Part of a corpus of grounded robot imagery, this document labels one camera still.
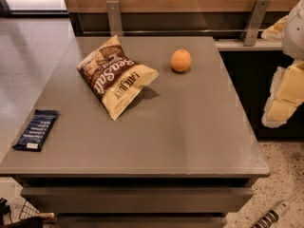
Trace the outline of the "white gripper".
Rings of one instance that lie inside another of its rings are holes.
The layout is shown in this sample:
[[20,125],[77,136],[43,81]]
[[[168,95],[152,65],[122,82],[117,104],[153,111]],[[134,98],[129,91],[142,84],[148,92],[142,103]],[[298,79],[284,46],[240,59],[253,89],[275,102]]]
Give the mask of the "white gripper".
[[[282,50],[286,55],[304,60],[304,0],[300,0],[288,16],[266,28],[261,38],[282,39]],[[295,62],[287,68],[279,66],[270,93],[261,121],[266,127],[277,128],[284,125],[304,103],[304,62]]]

